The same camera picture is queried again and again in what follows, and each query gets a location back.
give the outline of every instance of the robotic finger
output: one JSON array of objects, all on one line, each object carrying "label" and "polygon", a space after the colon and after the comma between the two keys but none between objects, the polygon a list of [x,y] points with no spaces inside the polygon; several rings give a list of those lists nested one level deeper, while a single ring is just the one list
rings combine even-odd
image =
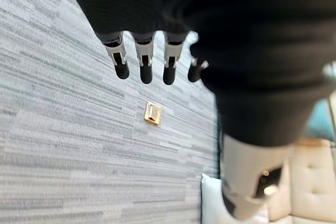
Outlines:
[{"label": "robotic finger", "polygon": [[152,58],[153,58],[153,41],[155,33],[137,34],[132,33],[135,41],[136,56],[140,64],[140,78],[145,84],[151,83]]},{"label": "robotic finger", "polygon": [[130,70],[126,60],[125,46],[122,38],[123,32],[113,33],[108,41],[102,41],[107,53],[114,64],[115,73],[120,79],[126,79]]},{"label": "robotic finger", "polygon": [[176,65],[180,59],[183,42],[188,33],[173,34],[164,33],[164,71],[163,82],[167,85],[173,84],[175,80]]}]

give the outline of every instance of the black fabric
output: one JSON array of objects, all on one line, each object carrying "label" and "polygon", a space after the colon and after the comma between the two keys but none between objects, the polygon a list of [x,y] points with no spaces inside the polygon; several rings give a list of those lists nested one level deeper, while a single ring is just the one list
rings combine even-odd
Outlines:
[{"label": "black fabric", "polygon": [[194,30],[226,133],[251,144],[289,144],[314,103],[334,88],[336,0],[77,0],[96,34]]}]

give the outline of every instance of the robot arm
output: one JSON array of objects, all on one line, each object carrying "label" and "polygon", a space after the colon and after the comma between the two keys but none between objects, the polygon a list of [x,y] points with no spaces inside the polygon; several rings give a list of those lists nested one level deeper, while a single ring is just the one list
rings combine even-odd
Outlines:
[{"label": "robot arm", "polygon": [[164,82],[174,81],[185,34],[196,31],[188,78],[216,95],[225,126],[223,199],[243,220],[276,190],[290,145],[334,82],[336,0],[77,0],[128,77],[122,31],[132,33],[141,80],[152,79],[152,38],[165,31]]}]

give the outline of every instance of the tufted cushion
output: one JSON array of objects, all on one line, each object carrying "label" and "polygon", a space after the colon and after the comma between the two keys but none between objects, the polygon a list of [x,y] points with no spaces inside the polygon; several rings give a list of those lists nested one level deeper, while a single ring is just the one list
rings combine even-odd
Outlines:
[{"label": "tufted cushion", "polygon": [[270,199],[267,205],[270,221],[278,220],[291,213],[288,163],[282,169],[279,191]]},{"label": "tufted cushion", "polygon": [[326,100],[316,103],[308,120],[305,136],[335,141],[331,115]]},{"label": "tufted cushion", "polygon": [[[336,222],[336,178],[330,142],[311,139],[299,142],[289,158],[289,169],[291,214],[304,219]],[[308,223],[300,219],[293,222]]]},{"label": "tufted cushion", "polygon": [[325,222],[320,220],[309,220],[309,219],[303,219],[299,217],[292,217],[292,224],[334,224],[331,222]]}]

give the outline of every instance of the white cushion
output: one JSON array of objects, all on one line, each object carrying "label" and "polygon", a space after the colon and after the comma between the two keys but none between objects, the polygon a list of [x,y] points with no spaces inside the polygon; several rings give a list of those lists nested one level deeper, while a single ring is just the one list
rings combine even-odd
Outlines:
[{"label": "white cushion", "polygon": [[289,158],[289,167],[291,214],[336,222],[336,178],[330,142],[310,139],[299,142]]},{"label": "white cushion", "polygon": [[263,224],[268,223],[267,208],[260,210],[252,220],[234,219],[222,199],[222,182],[202,174],[202,224]]},{"label": "white cushion", "polygon": [[291,213],[289,165],[285,163],[282,169],[279,191],[267,203],[270,221],[281,219]]},{"label": "white cushion", "polygon": [[269,224],[293,224],[292,216],[286,216],[276,221],[270,221]]}]

